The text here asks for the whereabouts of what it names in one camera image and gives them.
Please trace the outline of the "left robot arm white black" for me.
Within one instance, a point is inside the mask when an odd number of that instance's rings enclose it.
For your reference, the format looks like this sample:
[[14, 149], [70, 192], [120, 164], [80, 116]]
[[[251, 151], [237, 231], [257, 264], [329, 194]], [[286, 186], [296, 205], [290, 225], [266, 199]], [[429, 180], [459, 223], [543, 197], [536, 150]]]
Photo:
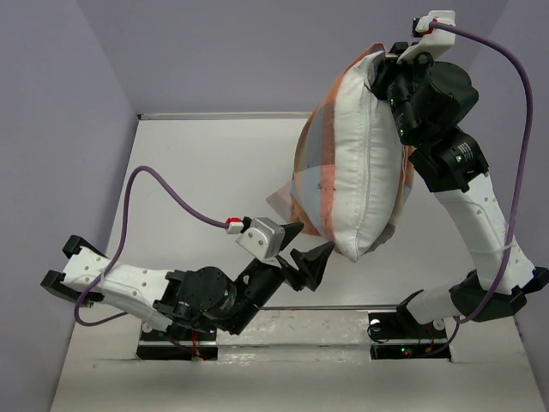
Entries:
[[236, 279], [214, 266], [197, 270], [147, 270], [114, 264], [84, 238], [72, 236], [63, 247], [68, 259], [40, 283], [48, 293], [83, 306], [95, 303], [125, 312], [172, 339], [189, 330], [240, 334], [286, 284], [299, 292], [316, 291], [335, 249], [326, 242], [307, 252], [283, 251], [303, 224], [279, 225], [269, 218], [230, 218], [227, 233], [253, 258]]

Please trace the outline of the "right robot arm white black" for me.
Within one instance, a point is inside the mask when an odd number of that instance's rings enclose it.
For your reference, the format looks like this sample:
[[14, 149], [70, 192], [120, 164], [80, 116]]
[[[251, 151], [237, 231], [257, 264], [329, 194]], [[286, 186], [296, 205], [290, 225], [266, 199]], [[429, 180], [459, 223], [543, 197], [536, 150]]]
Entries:
[[437, 61], [432, 51], [397, 42], [382, 57], [371, 91], [389, 103], [407, 158], [445, 207], [474, 269], [455, 285], [420, 290], [398, 307], [395, 327], [415, 336], [425, 325], [454, 316], [486, 322], [515, 315], [526, 296], [548, 284], [515, 240], [493, 192], [489, 166], [477, 143], [458, 124], [479, 94], [460, 66]]

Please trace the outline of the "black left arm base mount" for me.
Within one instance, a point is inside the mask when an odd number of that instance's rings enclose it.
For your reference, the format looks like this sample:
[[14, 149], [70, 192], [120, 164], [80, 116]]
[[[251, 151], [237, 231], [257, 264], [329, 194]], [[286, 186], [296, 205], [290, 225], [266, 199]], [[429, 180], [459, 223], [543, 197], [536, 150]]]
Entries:
[[216, 361], [217, 331], [182, 329], [176, 338], [167, 338], [142, 323], [136, 358], [142, 361]]

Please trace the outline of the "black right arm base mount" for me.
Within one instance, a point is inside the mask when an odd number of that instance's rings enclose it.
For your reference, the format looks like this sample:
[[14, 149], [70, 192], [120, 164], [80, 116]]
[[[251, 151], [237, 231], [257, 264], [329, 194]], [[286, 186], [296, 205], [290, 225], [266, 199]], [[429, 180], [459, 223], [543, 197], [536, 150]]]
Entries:
[[434, 323], [418, 323], [408, 312], [407, 304], [418, 294], [408, 296], [393, 311], [368, 314], [366, 333], [373, 361], [451, 360], [445, 323], [438, 330]]

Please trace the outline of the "multicolour patchwork pillowcase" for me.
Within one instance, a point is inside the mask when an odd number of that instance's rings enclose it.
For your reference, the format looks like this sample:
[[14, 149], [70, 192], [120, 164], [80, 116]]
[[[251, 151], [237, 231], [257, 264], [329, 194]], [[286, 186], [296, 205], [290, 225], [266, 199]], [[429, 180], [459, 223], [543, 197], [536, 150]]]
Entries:
[[[306, 120], [295, 150], [291, 181], [268, 198], [268, 202], [285, 220], [300, 221], [304, 223], [306, 233], [323, 236], [330, 240], [335, 240], [330, 227], [329, 213], [334, 200], [335, 188], [334, 105], [336, 90], [344, 72], [350, 68], [351, 64], [357, 62], [358, 58], [368, 49], [360, 53], [336, 77], [329, 91]], [[393, 215], [389, 220], [389, 228], [393, 230], [393, 233], [406, 198], [407, 162], [404, 157], [407, 149], [403, 145], [402, 147], [401, 188], [395, 202]]]

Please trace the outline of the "white pillow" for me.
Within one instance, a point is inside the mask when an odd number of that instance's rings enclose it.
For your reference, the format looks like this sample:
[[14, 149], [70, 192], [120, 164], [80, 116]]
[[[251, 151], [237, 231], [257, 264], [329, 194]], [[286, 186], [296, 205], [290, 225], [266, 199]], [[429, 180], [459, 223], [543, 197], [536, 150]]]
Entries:
[[375, 44], [341, 77], [334, 105], [335, 188], [330, 227], [342, 255], [356, 262], [393, 233], [403, 147], [389, 104], [371, 91], [384, 47]]

